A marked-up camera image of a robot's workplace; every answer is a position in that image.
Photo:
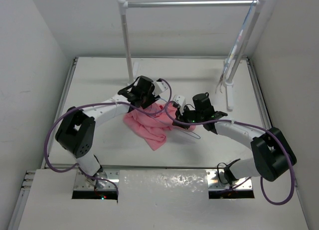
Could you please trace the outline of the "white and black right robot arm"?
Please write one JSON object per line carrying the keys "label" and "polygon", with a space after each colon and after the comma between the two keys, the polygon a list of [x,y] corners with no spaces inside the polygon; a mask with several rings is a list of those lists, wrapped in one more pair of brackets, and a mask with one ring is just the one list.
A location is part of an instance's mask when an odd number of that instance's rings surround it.
{"label": "white and black right robot arm", "polygon": [[297,163],[296,156],[280,129],[272,127],[265,131],[232,123],[227,113],[214,109],[208,93],[197,94],[192,100],[193,110],[187,107],[183,96],[174,96],[172,105],[176,108],[173,121],[175,126],[188,129],[199,124],[206,131],[228,137],[252,151],[252,158],[236,159],[225,165],[219,178],[223,184],[231,185],[245,177],[262,177],[273,182],[289,170],[289,166]]}

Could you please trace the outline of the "pink t shirt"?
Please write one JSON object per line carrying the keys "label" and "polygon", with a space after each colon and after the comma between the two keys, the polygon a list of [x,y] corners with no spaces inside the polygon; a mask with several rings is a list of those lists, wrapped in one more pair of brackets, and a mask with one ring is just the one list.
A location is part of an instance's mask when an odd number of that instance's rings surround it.
{"label": "pink t shirt", "polygon": [[[174,130],[172,128],[173,121],[167,116],[163,110],[163,104],[152,104],[153,110],[144,110],[144,113],[138,110],[133,110],[123,117],[123,122],[129,127],[137,136],[146,141],[148,146],[156,151],[162,147],[167,141],[167,132]],[[194,131],[195,127],[191,126],[189,131]]]}

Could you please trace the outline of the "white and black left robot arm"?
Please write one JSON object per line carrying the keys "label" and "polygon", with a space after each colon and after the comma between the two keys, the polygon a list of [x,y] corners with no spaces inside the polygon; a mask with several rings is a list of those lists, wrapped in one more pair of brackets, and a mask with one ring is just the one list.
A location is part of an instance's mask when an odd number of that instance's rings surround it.
{"label": "white and black left robot arm", "polygon": [[101,165],[91,151],[95,129],[134,109],[146,109],[160,98],[160,94],[168,90],[162,81],[153,81],[140,76],[131,85],[118,91],[112,98],[100,105],[72,107],[63,118],[55,135],[56,141],[75,158],[80,169],[89,176],[95,177]]}

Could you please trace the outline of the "blue wire hanger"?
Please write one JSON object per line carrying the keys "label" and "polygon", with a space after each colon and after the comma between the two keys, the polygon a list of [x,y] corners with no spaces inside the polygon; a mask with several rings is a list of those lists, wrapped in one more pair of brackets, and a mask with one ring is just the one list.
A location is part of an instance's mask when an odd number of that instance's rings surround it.
{"label": "blue wire hanger", "polygon": [[[165,104],[167,103],[167,101],[166,101],[165,99],[163,99],[163,98],[159,98],[159,100],[160,100],[160,101],[163,101]],[[153,110],[153,107],[148,107],[147,110]],[[166,122],[163,122],[163,121],[160,121],[160,120],[157,120],[157,121],[160,122],[160,123],[163,123],[163,124],[165,124],[165,125],[168,125],[168,123],[166,123]],[[173,125],[172,125],[172,128],[173,128],[174,130],[179,131],[179,132],[182,132],[182,133],[184,133],[184,134],[186,134],[186,135],[188,135],[188,136],[190,136],[191,138],[194,138],[194,139],[196,139],[196,140],[200,140],[200,139],[201,139],[201,136],[198,135],[198,134],[196,134],[196,133],[193,132],[193,131],[185,130],[185,129],[182,129],[182,128],[180,128],[180,127],[176,127],[176,126],[173,126]]]}

